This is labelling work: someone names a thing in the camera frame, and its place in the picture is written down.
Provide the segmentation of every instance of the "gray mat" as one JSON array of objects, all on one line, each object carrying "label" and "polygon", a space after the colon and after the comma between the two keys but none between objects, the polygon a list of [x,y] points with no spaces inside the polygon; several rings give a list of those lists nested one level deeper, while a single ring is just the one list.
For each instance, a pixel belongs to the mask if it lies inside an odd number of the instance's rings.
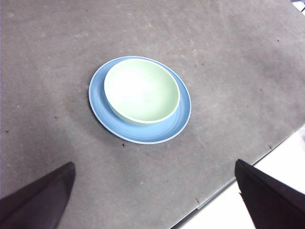
[{"label": "gray mat", "polygon": [[[305,17],[288,0],[1,4],[2,196],[73,161],[60,229],[170,228],[305,122]],[[175,139],[129,143],[93,117],[91,77],[124,55],[184,80]]]}]

